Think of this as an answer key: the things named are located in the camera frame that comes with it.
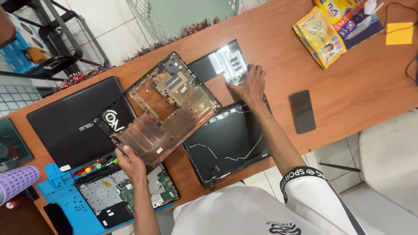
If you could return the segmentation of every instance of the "white label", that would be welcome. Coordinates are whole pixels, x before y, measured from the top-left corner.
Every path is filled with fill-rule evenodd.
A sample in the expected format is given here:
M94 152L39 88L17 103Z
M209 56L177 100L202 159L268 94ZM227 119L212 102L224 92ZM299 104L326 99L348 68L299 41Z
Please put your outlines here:
M62 172L67 171L69 169L71 169L70 165L65 165L65 166L62 166L62 167L59 168L59 170L62 171Z

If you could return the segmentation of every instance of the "hand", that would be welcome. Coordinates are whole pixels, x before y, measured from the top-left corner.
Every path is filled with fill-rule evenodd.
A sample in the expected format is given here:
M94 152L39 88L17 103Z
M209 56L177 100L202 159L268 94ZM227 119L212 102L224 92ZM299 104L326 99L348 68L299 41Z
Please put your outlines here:
M261 67L261 65L255 66L249 64L248 67L250 68L250 71L241 85L235 86L230 82L227 82L226 85L228 89L236 93L250 109L253 109L257 107L260 102L263 102L265 70L262 70L263 67Z
M145 167L144 161L142 161L129 146L123 146L123 150L127 156L125 156L118 148L115 149L119 166L133 184L140 183L143 180L145 180L146 183L147 168Z

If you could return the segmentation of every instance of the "green chair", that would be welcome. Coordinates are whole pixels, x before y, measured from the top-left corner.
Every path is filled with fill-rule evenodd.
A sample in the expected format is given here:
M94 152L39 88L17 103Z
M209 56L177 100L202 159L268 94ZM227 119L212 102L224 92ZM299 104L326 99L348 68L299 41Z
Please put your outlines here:
M178 35L182 26L205 18L220 20L237 15L240 0L126 0L156 41Z

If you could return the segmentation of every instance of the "yellow sticky note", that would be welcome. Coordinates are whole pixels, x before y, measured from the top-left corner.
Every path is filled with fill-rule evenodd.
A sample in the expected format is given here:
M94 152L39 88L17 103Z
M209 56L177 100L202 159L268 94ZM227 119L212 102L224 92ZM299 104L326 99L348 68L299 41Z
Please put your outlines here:
M387 24L386 45L412 44L413 22Z

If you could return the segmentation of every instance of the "white sleeve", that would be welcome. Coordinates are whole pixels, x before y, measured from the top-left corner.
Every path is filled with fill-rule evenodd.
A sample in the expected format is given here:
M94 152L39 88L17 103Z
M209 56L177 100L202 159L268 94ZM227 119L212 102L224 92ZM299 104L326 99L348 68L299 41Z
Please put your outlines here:
M285 205L326 234L366 235L319 170L298 166L280 182Z

